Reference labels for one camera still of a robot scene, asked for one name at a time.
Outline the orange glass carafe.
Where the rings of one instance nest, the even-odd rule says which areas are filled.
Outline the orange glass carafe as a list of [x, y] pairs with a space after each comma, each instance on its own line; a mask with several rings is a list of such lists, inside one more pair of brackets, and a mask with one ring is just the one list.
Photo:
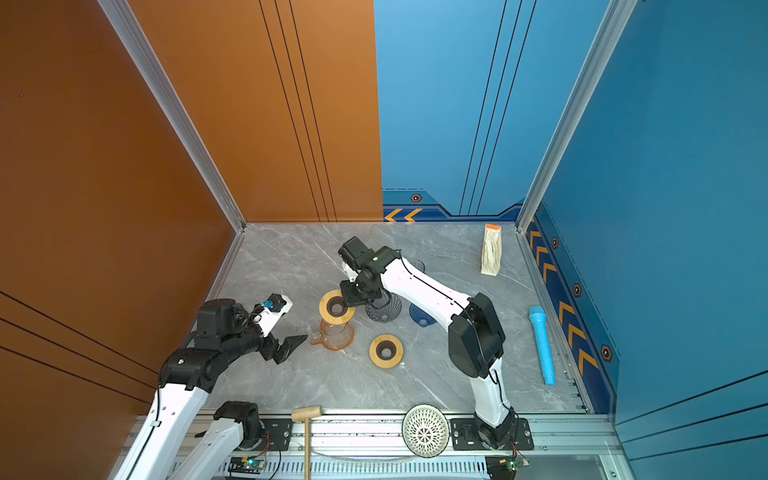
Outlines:
[[350, 323], [339, 325], [322, 320], [319, 330], [310, 338], [311, 345], [322, 345], [331, 351], [341, 351], [352, 344], [355, 337], [354, 326]]

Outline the blue glass dripper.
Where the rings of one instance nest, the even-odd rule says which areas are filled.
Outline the blue glass dripper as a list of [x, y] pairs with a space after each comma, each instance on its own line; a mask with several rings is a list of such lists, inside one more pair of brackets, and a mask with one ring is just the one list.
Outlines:
[[409, 306], [409, 316], [413, 322], [421, 328], [426, 328], [437, 323], [432, 316], [413, 303]]

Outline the coffee filter pack orange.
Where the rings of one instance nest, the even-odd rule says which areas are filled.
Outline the coffee filter pack orange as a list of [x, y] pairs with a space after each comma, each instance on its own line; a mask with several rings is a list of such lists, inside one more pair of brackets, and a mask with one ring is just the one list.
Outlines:
[[481, 251], [481, 273], [497, 276], [501, 269], [502, 228], [499, 225], [486, 224]]

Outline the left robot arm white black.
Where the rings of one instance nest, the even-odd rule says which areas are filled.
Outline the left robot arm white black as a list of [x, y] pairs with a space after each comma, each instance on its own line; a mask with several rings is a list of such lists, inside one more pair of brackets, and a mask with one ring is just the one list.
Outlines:
[[165, 361], [147, 418], [117, 478], [211, 479], [239, 446], [259, 442], [263, 428], [257, 405], [228, 401], [181, 465], [173, 465], [198, 412], [231, 364], [254, 352], [280, 364], [305, 341], [303, 335], [279, 341], [272, 332], [292, 306], [281, 294], [271, 294], [251, 310], [229, 298], [205, 302], [189, 342]]

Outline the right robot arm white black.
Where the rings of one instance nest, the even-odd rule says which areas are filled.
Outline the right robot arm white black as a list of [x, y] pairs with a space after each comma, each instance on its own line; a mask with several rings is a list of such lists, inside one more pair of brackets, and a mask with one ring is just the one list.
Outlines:
[[474, 418], [481, 440], [492, 449], [511, 441], [515, 414], [502, 376], [506, 335], [492, 300], [453, 290], [412, 265], [400, 251], [375, 251], [352, 237], [338, 250], [347, 278], [342, 297], [353, 307], [371, 305], [384, 293], [424, 311], [448, 334], [450, 360], [469, 378]]

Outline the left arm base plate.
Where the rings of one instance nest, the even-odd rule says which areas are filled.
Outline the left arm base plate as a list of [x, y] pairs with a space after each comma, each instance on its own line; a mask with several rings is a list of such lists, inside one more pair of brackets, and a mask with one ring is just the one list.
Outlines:
[[236, 448], [242, 452], [285, 452], [289, 449], [293, 421], [289, 418], [262, 418], [259, 435], [253, 439], [245, 437]]

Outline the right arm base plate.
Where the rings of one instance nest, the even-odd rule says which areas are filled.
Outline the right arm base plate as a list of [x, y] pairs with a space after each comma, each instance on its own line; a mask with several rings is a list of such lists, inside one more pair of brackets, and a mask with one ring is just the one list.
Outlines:
[[512, 420], [506, 441], [492, 446], [478, 433], [477, 420], [470, 417], [456, 417], [449, 420], [451, 442], [454, 450], [498, 450], [498, 451], [533, 451], [535, 444], [529, 422], [525, 418]]

